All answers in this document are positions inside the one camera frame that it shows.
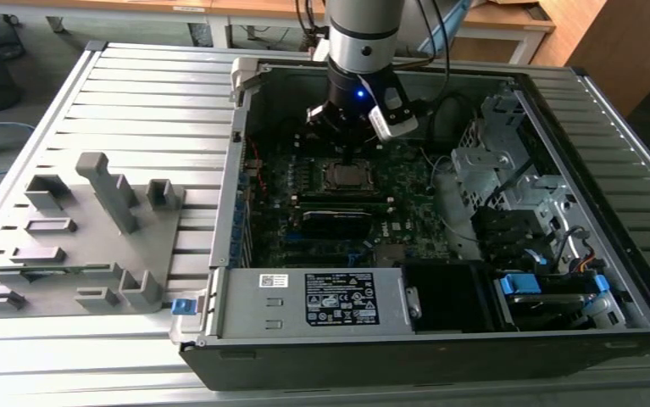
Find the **power supply label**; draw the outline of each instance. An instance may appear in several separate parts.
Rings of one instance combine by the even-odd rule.
[[[305,274],[304,287],[312,326],[380,324],[372,273]]]

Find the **robotic arm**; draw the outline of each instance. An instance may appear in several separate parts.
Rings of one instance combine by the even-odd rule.
[[[374,130],[382,141],[417,128],[405,89],[392,68],[405,0],[329,0],[330,51],[325,103],[309,123],[344,148]]]

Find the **table leg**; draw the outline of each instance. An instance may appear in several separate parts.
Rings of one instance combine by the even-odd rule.
[[[516,51],[510,56],[509,64],[530,64],[530,59],[538,50],[545,33],[542,31],[525,31],[524,39],[520,41]]]
[[[53,30],[56,34],[60,34],[61,32],[65,31],[64,17],[47,17],[45,20],[48,21],[51,30]]]
[[[254,30],[254,25],[246,25],[246,39],[249,41],[257,40],[257,31]]]
[[[214,48],[229,48],[230,43],[230,31],[226,15],[209,15],[206,16],[209,22],[209,28],[212,29],[212,40]]]

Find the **gray block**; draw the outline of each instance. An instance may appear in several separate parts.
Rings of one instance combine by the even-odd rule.
[[[0,271],[0,283],[8,284],[27,284],[32,280],[28,278],[27,273],[21,270]]]
[[[121,274],[124,273],[124,269],[119,266],[119,264],[113,263],[108,266],[108,268],[101,268],[96,266],[95,268],[83,269],[84,276],[87,276],[91,280],[116,280],[121,279]]]
[[[108,287],[79,287],[76,302],[92,312],[111,311],[119,305],[119,297]]]
[[[141,283],[136,281],[129,271],[124,271],[119,292],[133,308],[145,308],[161,298],[161,286],[148,270],[144,272]]]
[[[13,263],[59,263],[64,259],[65,252],[61,248],[16,248],[11,256]]]
[[[108,173],[108,157],[104,153],[81,153],[76,163],[76,172],[91,182],[96,198],[116,223],[121,233],[137,229],[136,217],[129,211],[131,196],[119,191],[119,181]]]
[[[15,291],[3,287],[0,289],[0,311],[15,311],[23,308],[25,299]]]
[[[27,185],[25,196],[40,211],[60,210],[59,200],[71,193],[61,178],[56,175],[33,176]]]
[[[124,174],[113,174],[112,175],[116,180],[116,189],[121,193],[124,197],[125,203],[129,205],[129,208],[136,203],[136,195],[133,194],[133,190],[131,189],[129,181],[125,179]]]
[[[178,209],[178,197],[169,180],[151,180],[145,188],[145,197],[153,210]]]
[[[31,219],[25,231],[32,235],[43,233],[73,233],[77,229],[72,218]]]

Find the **floor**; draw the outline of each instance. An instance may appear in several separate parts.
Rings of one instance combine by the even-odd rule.
[[[9,61],[8,68],[24,97],[13,108],[0,112],[0,121],[37,124],[89,40],[192,46],[186,24],[67,18],[67,32],[55,34],[43,17],[19,17],[27,55]],[[256,49],[294,51],[301,42],[298,30],[276,27],[257,33],[260,41],[246,40],[242,27],[233,27],[232,35],[234,46]],[[25,129],[0,127],[0,170],[11,166],[27,139]]]
[[[9,70],[25,95],[19,105],[0,112],[0,121],[21,121],[31,125],[37,123],[89,40],[192,45],[189,27],[185,24],[65,19],[67,32],[55,34],[44,18],[20,16],[20,20],[23,25],[19,35],[27,46],[27,55],[9,62]],[[301,41],[300,31],[296,29],[272,28],[257,35],[260,41],[248,41],[242,27],[234,27],[234,45],[292,51]],[[650,96],[629,121],[650,147]],[[27,137],[25,129],[0,127],[0,170],[11,166]]]

